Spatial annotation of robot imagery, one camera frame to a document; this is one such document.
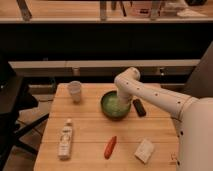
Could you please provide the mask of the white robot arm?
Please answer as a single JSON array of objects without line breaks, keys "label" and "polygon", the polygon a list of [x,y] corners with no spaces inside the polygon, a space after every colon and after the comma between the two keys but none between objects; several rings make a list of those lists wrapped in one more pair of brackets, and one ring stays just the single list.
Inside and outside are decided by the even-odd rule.
[{"label": "white robot arm", "polygon": [[135,67],[118,74],[114,83],[123,104],[137,96],[181,121],[177,171],[213,171],[213,98],[195,98],[144,84]]}]

